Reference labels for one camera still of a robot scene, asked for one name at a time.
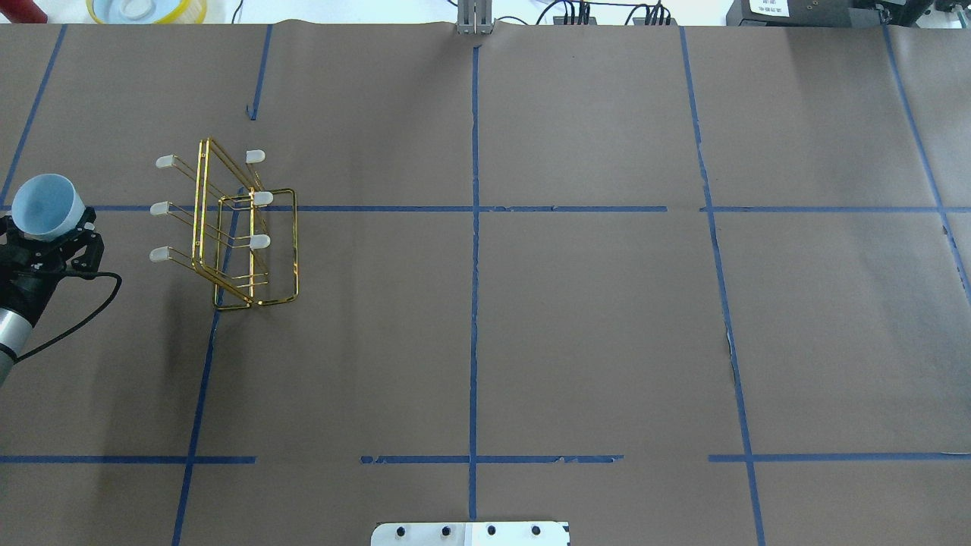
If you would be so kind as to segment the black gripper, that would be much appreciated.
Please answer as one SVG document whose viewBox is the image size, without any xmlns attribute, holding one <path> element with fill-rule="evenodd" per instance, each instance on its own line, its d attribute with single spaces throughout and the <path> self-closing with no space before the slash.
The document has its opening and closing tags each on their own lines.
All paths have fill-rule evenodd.
<svg viewBox="0 0 971 546">
<path fill-rule="evenodd" d="M 73 215 L 73 230 L 51 242 L 25 236 L 11 215 L 0 218 L 3 309 L 36 324 L 61 279 L 72 275 L 94 278 L 105 249 L 102 236 L 96 233 L 96 211 L 91 206 L 76 206 Z"/>
</svg>

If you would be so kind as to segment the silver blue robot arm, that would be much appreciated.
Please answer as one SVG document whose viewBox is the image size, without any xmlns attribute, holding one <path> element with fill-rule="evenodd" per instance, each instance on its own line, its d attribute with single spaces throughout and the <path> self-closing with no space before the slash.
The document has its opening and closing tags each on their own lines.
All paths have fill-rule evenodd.
<svg viewBox="0 0 971 546">
<path fill-rule="evenodd" d="M 111 302 L 106 300 L 79 324 L 56 335 L 34 350 L 25 352 L 39 318 L 61 281 L 67 278 L 93 280 L 99 270 L 105 245 L 93 227 L 96 212 L 83 209 L 80 220 L 51 241 L 27 237 L 11 215 L 2 218 L 1 246 L 1 350 L 2 377 L 7 379 L 15 364 L 79 331 Z"/>
</svg>

